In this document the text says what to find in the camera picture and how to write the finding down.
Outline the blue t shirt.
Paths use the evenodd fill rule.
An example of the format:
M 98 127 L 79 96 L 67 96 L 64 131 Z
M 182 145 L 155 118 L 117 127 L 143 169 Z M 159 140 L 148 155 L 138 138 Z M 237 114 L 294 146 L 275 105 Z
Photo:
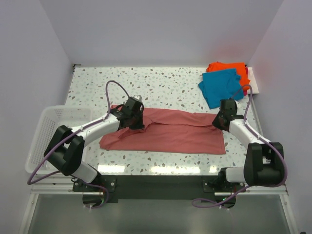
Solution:
M 241 76 L 235 69 L 227 69 L 202 74 L 202 81 L 198 84 L 204 99 L 210 109 L 220 107 L 223 99 L 232 98 L 240 100 L 244 98 L 241 85 L 239 83 Z

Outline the salmon pink t shirt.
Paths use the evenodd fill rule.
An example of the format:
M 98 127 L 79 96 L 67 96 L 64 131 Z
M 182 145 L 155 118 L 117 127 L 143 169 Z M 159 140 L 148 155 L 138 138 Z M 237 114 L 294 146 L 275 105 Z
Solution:
M 104 150 L 183 154 L 226 153 L 223 132 L 213 126 L 215 114 L 146 108 L 144 129 L 121 129 L 102 137 Z

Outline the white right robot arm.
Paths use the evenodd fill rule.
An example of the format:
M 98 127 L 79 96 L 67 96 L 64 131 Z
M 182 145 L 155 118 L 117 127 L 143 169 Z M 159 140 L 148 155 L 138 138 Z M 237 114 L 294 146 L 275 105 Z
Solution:
M 247 121 L 237 114 L 233 99 L 223 99 L 213 126 L 231 133 L 247 150 L 243 167 L 222 168 L 218 173 L 217 186 L 227 192 L 235 183 L 249 186 L 279 187 L 287 179 L 283 146 L 270 142 L 259 134 Z

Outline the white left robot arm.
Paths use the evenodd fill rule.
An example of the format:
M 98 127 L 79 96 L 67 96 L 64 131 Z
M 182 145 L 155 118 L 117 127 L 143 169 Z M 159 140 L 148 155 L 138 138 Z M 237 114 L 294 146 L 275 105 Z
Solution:
M 84 181 L 89 191 L 101 186 L 100 173 L 82 159 L 83 151 L 93 141 L 124 128 L 141 130 L 144 105 L 141 100 L 129 97 L 125 104 L 110 109 L 108 113 L 78 127 L 58 127 L 44 153 L 44 157 L 65 176 Z

